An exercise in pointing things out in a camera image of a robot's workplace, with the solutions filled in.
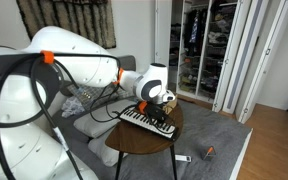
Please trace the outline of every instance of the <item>black table leg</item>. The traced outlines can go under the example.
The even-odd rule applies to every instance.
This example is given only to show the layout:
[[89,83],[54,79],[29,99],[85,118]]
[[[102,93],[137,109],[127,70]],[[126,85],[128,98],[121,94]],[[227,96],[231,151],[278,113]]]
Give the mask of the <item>black table leg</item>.
[[172,156],[172,164],[173,164],[174,178],[175,178],[175,180],[177,180],[176,163],[175,163],[175,153],[174,153],[174,144],[170,147],[170,149],[171,149],[171,156]]
[[118,153],[118,162],[117,162],[117,169],[116,169],[116,174],[115,174],[115,180],[118,180],[118,176],[120,174],[120,169],[121,169],[121,164],[122,164],[122,159],[123,159],[124,152],[120,151]]

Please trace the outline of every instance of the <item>keyboard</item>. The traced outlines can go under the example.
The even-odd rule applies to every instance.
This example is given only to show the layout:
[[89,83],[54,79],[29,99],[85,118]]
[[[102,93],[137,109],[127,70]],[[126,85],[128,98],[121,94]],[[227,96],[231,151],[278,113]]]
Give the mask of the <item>keyboard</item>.
[[132,110],[126,110],[123,114],[120,115],[120,119],[149,130],[168,140],[175,141],[176,133],[178,131],[178,128],[175,126],[169,125],[167,123],[159,124],[158,121],[154,118],[151,118],[152,124],[150,124],[149,119],[146,116]]

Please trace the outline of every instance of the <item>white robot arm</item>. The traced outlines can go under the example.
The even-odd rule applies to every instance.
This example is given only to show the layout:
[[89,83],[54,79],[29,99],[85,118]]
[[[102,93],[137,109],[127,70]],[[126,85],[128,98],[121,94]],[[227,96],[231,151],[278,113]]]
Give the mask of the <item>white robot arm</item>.
[[[141,75],[132,71],[119,73],[117,61],[97,44],[69,31],[46,27],[33,38],[29,47],[12,50],[0,47],[0,74],[6,67],[25,57],[27,53],[52,51],[72,74],[75,81],[93,87],[104,87],[119,80],[121,87],[133,92],[140,100],[156,104],[174,99],[166,90],[167,68],[152,64]],[[93,57],[56,56],[57,53],[94,54]],[[36,119],[41,108],[35,100],[28,77],[28,66],[17,68],[5,82],[0,94],[0,123],[6,126],[28,119]],[[38,70],[37,89],[47,105],[58,90],[58,76],[50,67]],[[9,167],[18,179],[77,179],[63,148],[32,123],[16,128],[1,128],[1,141]],[[88,167],[75,158],[84,179],[97,179]],[[7,179],[0,165],[0,179]]]

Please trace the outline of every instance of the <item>closet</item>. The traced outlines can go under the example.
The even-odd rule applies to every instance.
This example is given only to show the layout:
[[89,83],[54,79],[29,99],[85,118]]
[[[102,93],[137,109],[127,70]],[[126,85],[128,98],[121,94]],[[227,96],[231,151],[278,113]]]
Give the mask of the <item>closet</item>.
[[176,73],[169,75],[169,83],[175,79],[176,93],[212,103],[213,110],[218,111],[216,107],[219,101],[223,104],[250,2],[185,0],[175,8],[174,3],[169,69],[172,71],[175,66]]

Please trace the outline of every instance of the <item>wooden floor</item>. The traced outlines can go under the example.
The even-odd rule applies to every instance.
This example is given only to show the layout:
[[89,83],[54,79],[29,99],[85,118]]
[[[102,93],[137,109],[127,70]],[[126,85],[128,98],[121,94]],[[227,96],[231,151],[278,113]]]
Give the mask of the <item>wooden floor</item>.
[[[179,96],[211,109],[212,105]],[[220,112],[236,119],[234,115]],[[253,133],[238,174],[238,180],[288,180],[288,112],[257,104],[245,123]]]

